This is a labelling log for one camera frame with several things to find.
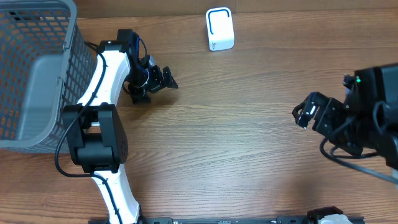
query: white box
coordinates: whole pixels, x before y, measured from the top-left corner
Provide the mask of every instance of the white box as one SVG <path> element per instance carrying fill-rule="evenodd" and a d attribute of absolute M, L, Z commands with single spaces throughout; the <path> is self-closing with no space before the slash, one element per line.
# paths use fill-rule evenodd
<path fill-rule="evenodd" d="M 227 7 L 209 9 L 206 12 L 206 23 L 211 51 L 231 49 L 234 46 L 231 10 Z"/>

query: white cube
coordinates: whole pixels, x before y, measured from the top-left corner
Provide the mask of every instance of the white cube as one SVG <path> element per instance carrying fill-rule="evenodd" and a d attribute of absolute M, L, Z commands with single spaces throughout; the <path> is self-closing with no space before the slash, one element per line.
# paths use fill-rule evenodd
<path fill-rule="evenodd" d="M 231 10 L 227 7 L 209 9 L 206 12 L 206 23 L 211 51 L 231 49 L 234 46 Z"/>

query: white robot part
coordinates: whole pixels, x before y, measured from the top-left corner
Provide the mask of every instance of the white robot part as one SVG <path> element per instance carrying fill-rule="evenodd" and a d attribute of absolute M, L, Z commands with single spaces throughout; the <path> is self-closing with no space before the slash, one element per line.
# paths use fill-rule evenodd
<path fill-rule="evenodd" d="M 104 177 L 108 181 L 116 207 L 118 208 L 122 218 L 122 222 L 124 224 L 137 223 L 139 218 L 139 204 L 132 196 L 124 164 L 120 164 L 119 170 L 116 174 L 113 174 L 111 171 L 96 171 L 95 174 Z M 119 224 L 118 216 L 115 214 L 106 186 L 98 178 L 93 177 L 93 180 L 101 191 L 106 207 L 108 208 L 109 223 Z"/>
<path fill-rule="evenodd" d="M 353 224 L 348 220 L 346 215 L 327 215 L 318 222 L 319 224 Z"/>
<path fill-rule="evenodd" d="M 99 106 L 102 103 L 114 104 L 118 103 L 119 94 L 124 79 L 129 75 L 130 62 L 126 53 L 118 50 L 106 50 L 102 53 L 106 61 L 106 71 L 101 86 L 97 92 L 96 98 L 90 106 Z M 91 98 L 103 71 L 103 61 L 101 56 L 97 56 L 97 67 L 93 78 L 85 92 L 78 100 L 78 104 L 86 105 Z"/>

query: plastic crate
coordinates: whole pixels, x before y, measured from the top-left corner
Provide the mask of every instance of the plastic crate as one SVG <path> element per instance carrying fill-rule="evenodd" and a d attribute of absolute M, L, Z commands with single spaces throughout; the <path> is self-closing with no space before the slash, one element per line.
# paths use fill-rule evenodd
<path fill-rule="evenodd" d="M 0 149 L 54 152 L 95 63 L 73 1 L 0 1 Z"/>

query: wooden tabletop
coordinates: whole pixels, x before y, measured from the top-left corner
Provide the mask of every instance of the wooden tabletop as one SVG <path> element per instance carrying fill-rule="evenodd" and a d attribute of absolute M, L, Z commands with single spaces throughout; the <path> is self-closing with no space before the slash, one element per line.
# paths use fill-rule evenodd
<path fill-rule="evenodd" d="M 126 172 L 148 217 L 261 218 L 337 206 L 367 223 L 398 223 L 398 191 L 325 159 L 322 136 L 291 111 L 311 91 L 344 99 L 344 73 L 398 62 L 398 9 L 234 14 L 235 46 L 210 52 L 204 16 L 81 19 L 86 40 L 132 28 L 178 90 L 118 111 Z M 70 156 L 60 159 L 81 172 Z M 390 173 L 383 159 L 361 165 Z M 0 223 L 86 223 L 107 217 L 90 179 L 53 155 L 0 152 Z"/>

